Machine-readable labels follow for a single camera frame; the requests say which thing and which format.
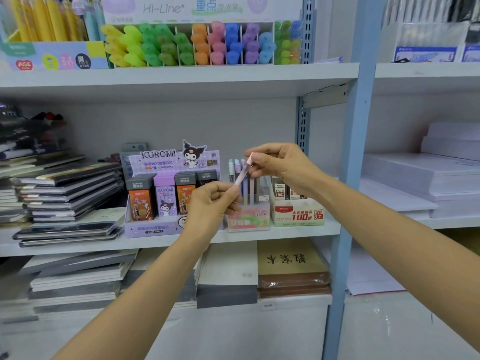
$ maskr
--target person's left hand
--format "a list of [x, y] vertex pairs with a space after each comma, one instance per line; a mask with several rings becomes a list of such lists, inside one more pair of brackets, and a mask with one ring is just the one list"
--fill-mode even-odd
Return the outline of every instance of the person's left hand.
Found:
[[223, 215], [233, 215], [242, 210], [240, 188], [231, 183], [211, 182], [191, 193], [187, 223], [183, 232], [208, 243], [219, 230]]

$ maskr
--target person's right arm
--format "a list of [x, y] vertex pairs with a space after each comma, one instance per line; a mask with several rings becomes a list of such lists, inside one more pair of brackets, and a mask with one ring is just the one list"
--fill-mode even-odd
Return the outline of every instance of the person's right arm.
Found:
[[418, 301], [480, 352], [480, 256], [317, 168], [293, 143], [254, 153], [253, 177], [277, 176], [311, 197]]

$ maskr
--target beige notebook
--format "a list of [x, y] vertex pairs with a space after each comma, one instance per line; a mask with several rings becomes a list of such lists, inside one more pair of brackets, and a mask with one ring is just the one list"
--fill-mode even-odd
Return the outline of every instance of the beige notebook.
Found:
[[258, 241], [258, 275], [328, 272], [308, 237]]

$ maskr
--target purple cap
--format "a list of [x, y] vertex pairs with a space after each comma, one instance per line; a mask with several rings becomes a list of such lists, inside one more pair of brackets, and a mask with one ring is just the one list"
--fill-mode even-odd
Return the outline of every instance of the purple cap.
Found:
[[158, 173], [153, 177], [153, 183], [155, 184], [155, 187], [174, 186], [175, 175]]

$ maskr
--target forearm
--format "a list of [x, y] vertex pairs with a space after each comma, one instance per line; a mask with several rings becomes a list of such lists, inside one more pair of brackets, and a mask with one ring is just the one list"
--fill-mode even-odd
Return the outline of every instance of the forearm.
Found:
[[480, 351], [480, 257], [323, 173], [321, 203], [422, 304]]
[[205, 245], [182, 235], [52, 360], [144, 359]]

